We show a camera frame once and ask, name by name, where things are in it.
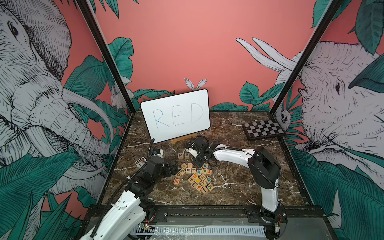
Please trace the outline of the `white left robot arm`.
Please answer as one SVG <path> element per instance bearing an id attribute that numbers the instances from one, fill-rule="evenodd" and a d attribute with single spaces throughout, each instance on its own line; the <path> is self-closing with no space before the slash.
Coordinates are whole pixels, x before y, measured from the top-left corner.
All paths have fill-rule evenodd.
<path id="1" fill-rule="evenodd" d="M 172 177 L 179 172 L 177 161 L 150 156 L 146 163 L 126 182 L 125 190 L 114 201 L 111 197 L 103 215 L 82 240 L 123 240 L 139 224 L 155 218 L 155 204 L 147 196 L 162 178 Z"/>

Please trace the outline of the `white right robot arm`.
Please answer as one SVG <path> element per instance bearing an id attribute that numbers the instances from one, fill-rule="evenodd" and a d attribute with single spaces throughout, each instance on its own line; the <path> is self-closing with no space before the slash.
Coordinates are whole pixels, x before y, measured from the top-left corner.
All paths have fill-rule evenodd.
<path id="1" fill-rule="evenodd" d="M 249 169 L 261 188 L 261 212 L 269 217 L 277 214 L 280 206 L 278 188 L 281 166 L 264 147 L 241 149 L 218 142 L 210 143 L 206 137 L 198 136 L 193 141 L 187 142 L 185 149 L 193 156 L 193 161 L 198 167 L 215 159 Z"/>

